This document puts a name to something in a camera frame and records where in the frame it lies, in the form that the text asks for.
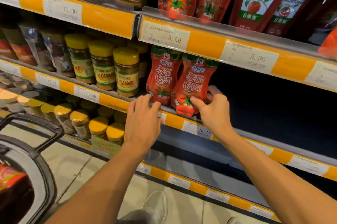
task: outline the white sneaker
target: white sneaker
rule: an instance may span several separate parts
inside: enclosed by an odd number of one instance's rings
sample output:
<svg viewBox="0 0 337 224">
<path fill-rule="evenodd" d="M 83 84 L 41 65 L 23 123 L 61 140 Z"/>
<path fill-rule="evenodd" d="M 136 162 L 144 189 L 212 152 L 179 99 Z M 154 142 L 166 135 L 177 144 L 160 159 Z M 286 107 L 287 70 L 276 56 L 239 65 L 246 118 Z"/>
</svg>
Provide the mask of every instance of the white sneaker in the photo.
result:
<svg viewBox="0 0 337 224">
<path fill-rule="evenodd" d="M 167 218 L 168 202 L 164 191 L 156 190 L 148 195 L 142 210 L 147 211 L 155 218 L 156 223 L 164 224 Z"/>
<path fill-rule="evenodd" d="M 236 217 L 231 217 L 227 224 L 243 224 L 238 218 Z"/>
</svg>

